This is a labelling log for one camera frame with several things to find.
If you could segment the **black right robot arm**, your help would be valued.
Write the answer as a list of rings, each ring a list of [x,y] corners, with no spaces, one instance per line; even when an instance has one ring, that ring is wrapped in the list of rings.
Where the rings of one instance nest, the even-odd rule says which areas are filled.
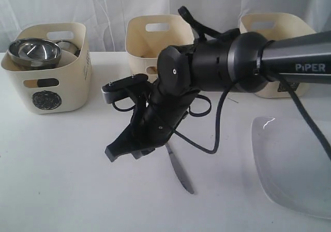
[[[130,98],[134,102],[129,125],[106,147],[109,160],[131,154],[140,158],[165,145],[201,91],[220,91],[215,142],[218,150],[220,115],[230,92],[256,93],[278,80],[294,100],[323,149],[330,144],[313,122],[290,83],[330,83],[330,32],[285,40],[268,40],[248,32],[225,40],[198,40],[192,45],[168,46],[157,60],[158,78],[136,74],[102,87],[108,104]]]

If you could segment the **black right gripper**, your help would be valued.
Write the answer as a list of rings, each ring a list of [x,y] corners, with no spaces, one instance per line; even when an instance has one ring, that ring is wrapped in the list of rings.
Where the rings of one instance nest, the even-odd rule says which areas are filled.
[[[194,100],[194,91],[180,96],[155,86],[149,96],[149,105],[138,118],[138,124],[128,125],[108,146],[105,154],[111,162],[125,154],[138,160],[163,146],[173,135]]]

